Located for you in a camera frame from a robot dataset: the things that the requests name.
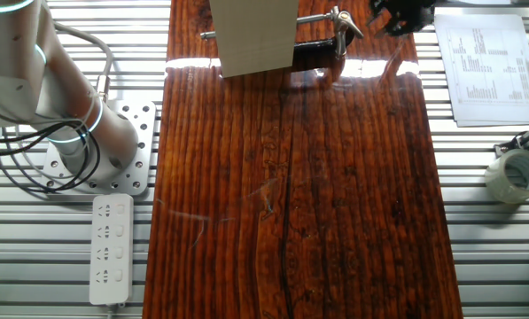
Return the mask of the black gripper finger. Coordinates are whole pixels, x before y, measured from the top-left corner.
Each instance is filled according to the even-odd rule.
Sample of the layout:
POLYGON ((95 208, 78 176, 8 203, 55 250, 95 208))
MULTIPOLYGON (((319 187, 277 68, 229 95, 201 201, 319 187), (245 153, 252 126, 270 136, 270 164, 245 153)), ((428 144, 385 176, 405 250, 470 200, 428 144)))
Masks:
POLYGON ((384 23, 392 19, 392 1, 391 0, 369 0, 370 18, 368 24, 372 24, 377 20, 384 23))
POLYGON ((402 36, 409 33, 408 23, 406 21, 389 20, 382 29, 384 35, 388 36, 402 36))

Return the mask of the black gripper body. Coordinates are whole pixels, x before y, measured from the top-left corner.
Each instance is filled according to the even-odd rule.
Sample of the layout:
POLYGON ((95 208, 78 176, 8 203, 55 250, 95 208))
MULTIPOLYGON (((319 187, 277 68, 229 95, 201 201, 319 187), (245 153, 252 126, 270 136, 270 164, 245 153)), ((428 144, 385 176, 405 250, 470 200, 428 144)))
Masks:
POLYGON ((415 33, 434 21, 435 0, 391 0, 393 21, 406 21, 409 34, 415 33))

